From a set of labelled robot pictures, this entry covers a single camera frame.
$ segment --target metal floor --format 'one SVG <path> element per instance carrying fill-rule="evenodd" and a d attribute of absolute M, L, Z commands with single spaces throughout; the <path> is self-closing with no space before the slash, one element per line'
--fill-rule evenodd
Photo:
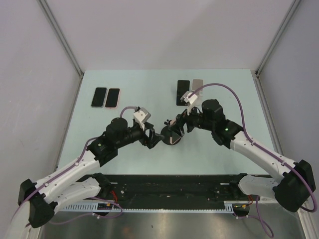
<path fill-rule="evenodd" d="M 261 204 L 263 219 L 276 239 L 305 239 L 298 214 L 278 204 Z M 80 213 L 60 212 L 61 222 Z M 254 205 L 252 215 L 257 215 Z M 236 220 L 231 214 L 124 213 L 115 219 L 83 217 L 61 226 L 47 224 L 42 239 L 267 239 L 255 219 Z"/>

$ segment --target white table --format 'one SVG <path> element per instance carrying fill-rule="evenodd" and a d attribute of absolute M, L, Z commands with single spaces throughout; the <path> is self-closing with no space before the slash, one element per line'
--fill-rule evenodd
<path fill-rule="evenodd" d="M 125 106 L 146 108 L 152 115 L 148 122 L 160 133 L 166 119 L 172 119 L 185 107 L 176 106 L 177 80 L 203 79 L 207 83 L 223 83 L 239 96 L 248 132 L 273 149 L 253 78 L 248 69 L 214 70 L 123 70 L 86 71 L 73 112 L 71 124 L 58 167 L 79 156 L 87 139 L 99 136 Z M 96 87 L 120 88 L 117 109 L 92 108 Z M 226 117 L 241 125 L 235 98 L 226 89 L 205 88 L 203 99 L 217 99 Z M 133 110 L 124 118 L 132 125 Z M 210 132 L 194 129 L 175 146 L 160 142 L 149 150 L 139 142 L 119 149 L 119 155 L 95 172 L 105 174 L 266 174 L 244 156 L 219 146 Z"/>

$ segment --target smartphone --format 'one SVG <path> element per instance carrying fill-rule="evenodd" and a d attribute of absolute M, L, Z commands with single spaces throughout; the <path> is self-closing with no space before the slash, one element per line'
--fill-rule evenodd
<path fill-rule="evenodd" d="M 193 80 L 193 83 L 192 83 L 192 86 L 191 86 L 191 90 L 192 90 L 192 91 L 195 91 L 195 90 L 197 90 L 199 87 L 202 87 L 203 85 L 204 85 L 204 80 L 194 79 L 194 80 Z M 196 95 L 197 95 L 197 96 L 201 96 L 201 95 L 202 95 L 202 91 L 203 91 L 203 90 L 200 90 L 200 91 L 196 92 Z"/>
<path fill-rule="evenodd" d="M 115 109 L 118 106 L 119 95 L 119 88 L 110 88 L 106 97 L 105 107 L 108 109 Z"/>
<path fill-rule="evenodd" d="M 180 98 L 185 94 L 186 91 L 189 91 L 190 81 L 178 80 L 177 81 L 177 92 L 176 92 L 176 105 L 177 106 L 187 106 L 185 101 L 182 101 Z"/>
<path fill-rule="evenodd" d="M 92 99 L 91 106 L 94 108 L 102 108 L 104 105 L 104 100 L 106 96 L 106 88 L 105 87 L 97 87 L 95 89 L 95 93 Z"/>

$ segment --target robotic arm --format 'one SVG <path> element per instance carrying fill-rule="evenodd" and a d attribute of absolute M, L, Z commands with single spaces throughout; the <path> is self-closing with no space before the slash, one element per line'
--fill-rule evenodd
<path fill-rule="evenodd" d="M 89 146 L 87 142 L 87 147 L 74 161 L 35 183 L 27 179 L 21 184 L 18 204 L 29 201 L 29 222 L 33 228 L 46 224 L 66 205 L 108 195 L 111 184 L 101 173 L 84 182 L 75 182 L 116 157 L 119 148 L 139 141 L 151 149 L 163 139 L 147 122 L 151 114 L 146 109 L 138 108 L 133 116 L 132 127 L 128 127 L 124 118 L 113 119 L 101 136 L 94 138 Z"/>
<path fill-rule="evenodd" d="M 247 139 L 242 126 L 226 119 L 223 108 L 217 100 L 206 100 L 202 103 L 202 113 L 195 102 L 197 96 L 186 92 L 182 97 L 188 103 L 188 108 L 178 114 L 174 120 L 167 120 L 167 125 L 162 130 L 165 136 L 164 143 L 174 145 L 184 136 L 184 125 L 187 132 L 194 128 L 204 129 L 211 132 L 215 142 L 229 149 L 239 152 L 258 164 L 267 171 L 272 178 L 254 177 L 247 174 L 238 175 L 238 187 L 246 195 L 260 195 L 274 198 L 285 209 L 296 212 L 310 196 L 304 183 L 287 166 L 294 168 L 306 181 L 310 189 L 316 189 L 312 168 L 304 160 L 299 163 L 286 158 L 257 142 Z M 279 162 L 266 151 L 279 157 Z"/>

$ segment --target white wall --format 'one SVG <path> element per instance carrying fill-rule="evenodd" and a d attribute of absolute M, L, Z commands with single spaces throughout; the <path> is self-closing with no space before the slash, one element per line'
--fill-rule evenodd
<path fill-rule="evenodd" d="M 292 2 L 48 0 L 85 70 L 254 70 Z"/>
<path fill-rule="evenodd" d="M 35 0 L 1 1 L 0 238 L 19 185 L 53 171 L 80 79 Z"/>
<path fill-rule="evenodd" d="M 319 201 L 318 12 L 318 0 L 302 1 L 261 81 L 283 151 L 311 163 Z"/>

